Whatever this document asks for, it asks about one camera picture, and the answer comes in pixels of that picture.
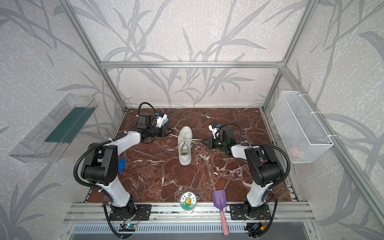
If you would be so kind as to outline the white sneaker shoe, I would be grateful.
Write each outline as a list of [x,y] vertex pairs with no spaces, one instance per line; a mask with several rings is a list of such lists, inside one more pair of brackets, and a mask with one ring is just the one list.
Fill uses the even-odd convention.
[[192,129],[188,126],[184,126],[178,136],[179,161],[183,166],[189,165],[192,161],[192,139]]

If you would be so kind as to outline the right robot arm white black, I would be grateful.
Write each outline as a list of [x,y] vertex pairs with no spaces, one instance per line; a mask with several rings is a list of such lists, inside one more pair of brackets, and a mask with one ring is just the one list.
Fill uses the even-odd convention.
[[291,170],[287,153],[270,144],[242,144],[242,131],[237,142],[232,126],[236,124],[209,125],[213,136],[202,140],[208,149],[219,149],[230,157],[246,160],[253,179],[244,205],[248,215],[267,203],[268,193],[284,182]]

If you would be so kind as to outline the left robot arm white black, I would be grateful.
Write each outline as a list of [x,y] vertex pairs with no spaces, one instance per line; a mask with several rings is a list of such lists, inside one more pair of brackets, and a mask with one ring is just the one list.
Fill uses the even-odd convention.
[[127,149],[149,138],[163,138],[167,133],[168,116],[156,113],[154,116],[138,115],[136,127],[122,136],[103,143],[89,145],[74,166],[73,175],[82,186],[98,189],[110,200],[111,209],[129,216],[136,212],[133,198],[118,178],[118,156]]

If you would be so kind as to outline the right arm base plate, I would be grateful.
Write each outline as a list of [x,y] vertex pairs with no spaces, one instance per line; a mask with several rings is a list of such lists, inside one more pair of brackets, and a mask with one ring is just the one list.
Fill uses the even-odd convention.
[[270,220],[271,210],[268,204],[250,207],[246,204],[230,204],[231,220]]

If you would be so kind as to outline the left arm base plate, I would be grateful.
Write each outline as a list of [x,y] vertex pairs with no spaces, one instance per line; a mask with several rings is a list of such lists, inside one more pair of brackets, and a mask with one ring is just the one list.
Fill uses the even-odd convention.
[[111,206],[109,219],[111,221],[148,221],[151,214],[152,205],[138,204],[118,208]]

